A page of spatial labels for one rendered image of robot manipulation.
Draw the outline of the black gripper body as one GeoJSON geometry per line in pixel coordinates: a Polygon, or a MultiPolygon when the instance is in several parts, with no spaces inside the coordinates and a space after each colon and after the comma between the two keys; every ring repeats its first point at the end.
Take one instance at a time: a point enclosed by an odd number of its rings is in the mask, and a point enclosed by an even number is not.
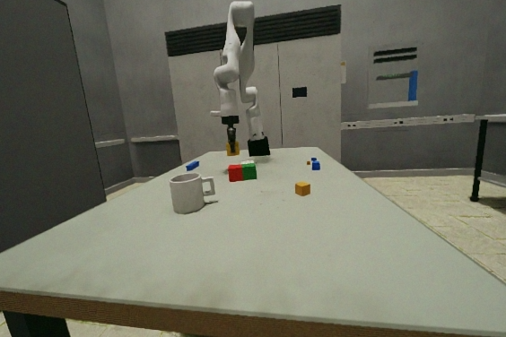
{"type": "Polygon", "coordinates": [[[234,129],[233,125],[238,124],[240,122],[239,116],[228,116],[228,117],[221,117],[221,118],[222,118],[222,124],[228,125],[228,130],[230,129],[230,127],[232,127],[232,129],[234,129]]]}

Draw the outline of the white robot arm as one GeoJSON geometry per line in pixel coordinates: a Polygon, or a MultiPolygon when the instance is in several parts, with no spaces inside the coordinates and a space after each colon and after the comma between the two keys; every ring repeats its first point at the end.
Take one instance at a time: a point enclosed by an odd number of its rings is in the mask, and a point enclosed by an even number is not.
{"type": "Polygon", "coordinates": [[[214,81],[220,94],[221,111],[211,111],[211,117],[238,116],[237,94],[227,83],[236,82],[240,76],[240,99],[242,103],[253,102],[246,109],[251,141],[264,139],[256,87],[246,88],[255,68],[254,55],[255,11],[251,2],[232,2],[228,14],[227,34],[222,60],[225,63],[214,70],[214,81]],[[235,27],[247,27],[242,46],[235,27]],[[228,63],[228,64],[227,64],[228,63]],[[228,89],[228,90],[226,90],[228,89]]]}

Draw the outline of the grey mug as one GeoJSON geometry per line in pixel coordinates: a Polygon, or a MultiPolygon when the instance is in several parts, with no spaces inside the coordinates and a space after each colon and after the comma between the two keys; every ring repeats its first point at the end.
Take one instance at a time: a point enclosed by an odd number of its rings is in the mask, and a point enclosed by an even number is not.
{"type": "Polygon", "coordinates": [[[196,212],[205,205],[204,196],[215,194],[214,177],[201,177],[199,173],[177,175],[170,179],[170,192],[175,213],[187,214],[196,212]],[[185,183],[171,183],[171,181],[185,181],[185,183]],[[211,190],[203,192],[202,183],[204,182],[210,182],[211,190]]]}

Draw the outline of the red cube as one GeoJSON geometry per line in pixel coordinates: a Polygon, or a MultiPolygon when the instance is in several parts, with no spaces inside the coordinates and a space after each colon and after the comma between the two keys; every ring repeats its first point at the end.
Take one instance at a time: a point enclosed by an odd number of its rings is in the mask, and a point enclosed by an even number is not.
{"type": "Polygon", "coordinates": [[[229,180],[230,180],[230,182],[243,181],[242,166],[241,166],[241,164],[239,164],[239,165],[229,165],[228,171],[229,171],[229,180]]]}

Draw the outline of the green cube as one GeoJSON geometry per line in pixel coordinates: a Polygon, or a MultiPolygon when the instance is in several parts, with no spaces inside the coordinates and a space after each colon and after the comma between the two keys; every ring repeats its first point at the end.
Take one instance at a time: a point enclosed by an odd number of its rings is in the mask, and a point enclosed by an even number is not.
{"type": "Polygon", "coordinates": [[[243,181],[257,179],[257,170],[255,163],[241,164],[241,166],[243,181]]]}

